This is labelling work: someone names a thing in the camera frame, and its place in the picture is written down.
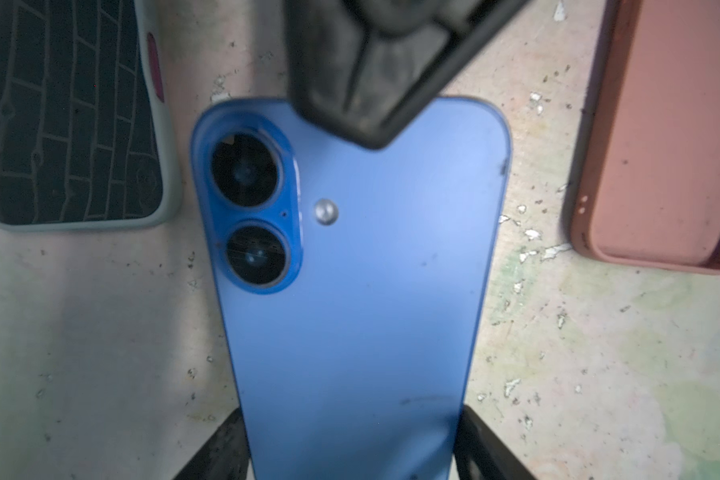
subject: black camera lens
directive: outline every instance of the black camera lens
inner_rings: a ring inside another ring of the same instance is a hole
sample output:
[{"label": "black camera lens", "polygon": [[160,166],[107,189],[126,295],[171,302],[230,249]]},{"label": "black camera lens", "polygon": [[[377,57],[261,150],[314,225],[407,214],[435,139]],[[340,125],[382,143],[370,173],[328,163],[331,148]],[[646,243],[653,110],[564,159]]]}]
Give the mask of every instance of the black camera lens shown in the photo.
[{"label": "black camera lens", "polygon": [[235,230],[226,243],[232,270],[246,283],[270,286],[286,273],[286,248],[277,235],[260,226]]},{"label": "black camera lens", "polygon": [[211,173],[224,197],[239,206],[259,206],[277,190],[272,152],[258,138],[236,134],[213,151]]}]

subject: phone case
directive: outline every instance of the phone case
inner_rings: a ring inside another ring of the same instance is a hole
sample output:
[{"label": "phone case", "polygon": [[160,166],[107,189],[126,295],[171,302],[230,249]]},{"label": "phone case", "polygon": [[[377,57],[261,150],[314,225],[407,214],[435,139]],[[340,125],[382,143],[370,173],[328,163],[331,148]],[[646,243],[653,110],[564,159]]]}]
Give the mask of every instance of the phone case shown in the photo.
[{"label": "phone case", "polygon": [[[258,209],[213,179],[216,146],[241,132],[282,162]],[[192,171],[258,480],[446,479],[509,162],[501,115],[469,99],[436,100],[378,151],[285,101],[204,113]],[[263,290],[226,256],[251,224],[289,250]]]},{"label": "phone case", "polygon": [[181,202],[152,0],[0,2],[0,227],[158,224]]},{"label": "phone case", "polygon": [[720,0],[619,4],[571,243],[720,274]]}]

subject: blue smartphone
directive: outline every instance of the blue smartphone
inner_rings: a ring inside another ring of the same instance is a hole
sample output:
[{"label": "blue smartphone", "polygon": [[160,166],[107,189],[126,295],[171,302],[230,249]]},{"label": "blue smartphone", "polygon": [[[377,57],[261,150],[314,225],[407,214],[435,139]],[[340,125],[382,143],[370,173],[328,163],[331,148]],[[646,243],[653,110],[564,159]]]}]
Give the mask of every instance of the blue smartphone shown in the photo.
[{"label": "blue smartphone", "polygon": [[192,171],[257,480],[445,480],[510,162],[492,106],[384,150],[282,100],[204,113]]}]

